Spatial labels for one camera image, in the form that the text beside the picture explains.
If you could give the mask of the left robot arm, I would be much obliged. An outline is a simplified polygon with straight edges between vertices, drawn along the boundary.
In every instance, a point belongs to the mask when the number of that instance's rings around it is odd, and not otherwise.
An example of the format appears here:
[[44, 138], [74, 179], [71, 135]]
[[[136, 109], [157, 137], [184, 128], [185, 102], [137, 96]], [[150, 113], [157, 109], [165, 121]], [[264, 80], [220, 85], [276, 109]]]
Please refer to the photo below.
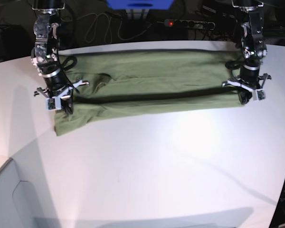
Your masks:
[[231, 78], [222, 86], [236, 88], [240, 103], [245, 105], [251, 100], [264, 100], [265, 82], [272, 79], [267, 73], [259, 74], [263, 58], [267, 55], [260, 10], [264, 3], [258, 0], [233, 0], [231, 3], [236, 9], [235, 31], [239, 34], [236, 47], [240, 49], [241, 57], [225, 64]]

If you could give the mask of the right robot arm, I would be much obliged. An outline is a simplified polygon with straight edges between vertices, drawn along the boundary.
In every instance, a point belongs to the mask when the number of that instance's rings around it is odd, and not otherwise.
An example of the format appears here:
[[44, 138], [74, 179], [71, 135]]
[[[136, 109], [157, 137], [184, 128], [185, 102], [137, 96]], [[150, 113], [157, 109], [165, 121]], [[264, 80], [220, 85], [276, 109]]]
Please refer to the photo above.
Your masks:
[[77, 64], [75, 56], [68, 56], [61, 62], [59, 57], [59, 27], [62, 20], [60, 12], [68, 8], [64, 0], [35, 0], [32, 9], [36, 11], [34, 23], [35, 44], [31, 51], [31, 63], [38, 75], [45, 81], [46, 88], [37, 88], [34, 96], [45, 97], [46, 109], [73, 113], [73, 93], [78, 87], [88, 85], [87, 81], [71, 82], [66, 71]]

